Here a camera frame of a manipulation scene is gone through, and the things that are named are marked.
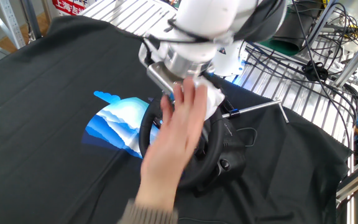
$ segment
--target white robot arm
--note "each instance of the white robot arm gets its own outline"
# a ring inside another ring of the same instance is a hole
[[[224,95],[200,75],[213,72],[218,48],[230,49],[235,40],[268,39],[280,27],[286,8],[285,0],[182,0],[175,21],[148,31],[146,35],[152,38],[142,44],[140,61],[147,67],[148,76],[169,95],[173,83],[186,77],[193,77],[196,85],[207,85],[208,119]]]

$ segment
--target beige sleeve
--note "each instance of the beige sleeve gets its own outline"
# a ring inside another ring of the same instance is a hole
[[[118,224],[177,224],[178,213],[140,207],[129,200]]]

